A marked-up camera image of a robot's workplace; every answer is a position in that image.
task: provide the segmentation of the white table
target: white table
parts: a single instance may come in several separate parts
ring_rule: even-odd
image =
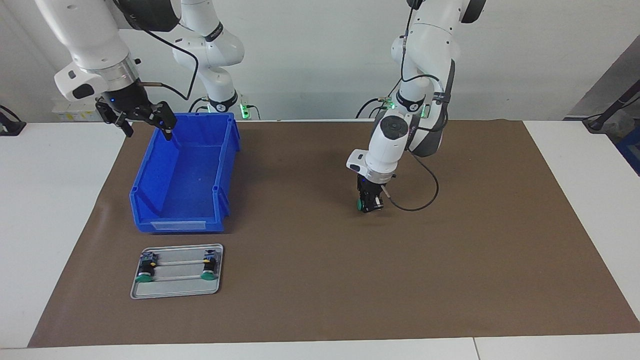
[[[589,134],[578,122],[526,126],[640,315],[640,179],[605,136]],[[0,348],[28,344],[123,139],[104,124],[30,124],[17,138],[0,138]],[[30,258],[35,261],[25,262]],[[221,360],[636,360],[640,334],[17,349],[0,350],[0,358],[175,359],[210,351]]]

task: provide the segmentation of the metal rod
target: metal rod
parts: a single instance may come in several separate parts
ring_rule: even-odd
[[[162,87],[162,83],[148,83],[145,81],[140,81],[140,85],[145,86],[145,87],[149,87],[149,88],[161,88]]]
[[[153,282],[163,281],[179,281],[179,280],[200,280],[199,275],[187,275],[187,276],[168,276],[168,277],[154,277]]]
[[[179,265],[195,265],[195,264],[202,264],[202,260],[167,261],[165,263],[158,263],[157,266],[179,266]]]

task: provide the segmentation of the green led light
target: green led light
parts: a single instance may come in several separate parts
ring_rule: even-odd
[[[384,103],[382,104],[382,106],[388,110],[388,109],[395,109],[396,108],[396,104],[394,104],[394,102],[391,100],[390,97],[385,98]]]
[[[247,109],[245,105],[240,104],[240,111],[242,112],[243,119],[248,119],[251,117],[251,114],[249,113],[249,109]]]

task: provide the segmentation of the white wall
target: white wall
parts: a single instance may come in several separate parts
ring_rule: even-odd
[[[0,0],[0,104],[23,121],[50,121],[56,73]]]
[[[4,1],[47,59],[58,69],[66,65],[68,53],[32,0]],[[350,118],[397,80],[390,45],[404,31],[404,0],[215,4],[246,47],[245,61],[230,68],[236,87],[264,118]],[[451,117],[562,119],[640,33],[639,17],[637,0],[488,0],[480,20],[457,33],[463,56]],[[169,48],[144,33],[121,34],[143,60],[145,81],[187,88],[189,73],[173,62]],[[176,111],[188,106],[166,90],[149,92]],[[195,94],[204,93],[198,84]]]
[[[589,92],[573,108],[570,115],[585,117],[605,111],[640,79],[640,37],[616,60]],[[622,110],[640,119],[640,102]]]

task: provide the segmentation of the green wheel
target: green wheel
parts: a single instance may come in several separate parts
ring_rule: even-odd
[[[213,280],[216,280],[218,277],[210,272],[203,272],[202,274],[200,274],[200,278],[206,281],[213,281]]]
[[[150,275],[138,275],[136,276],[136,282],[152,282],[154,280]]]

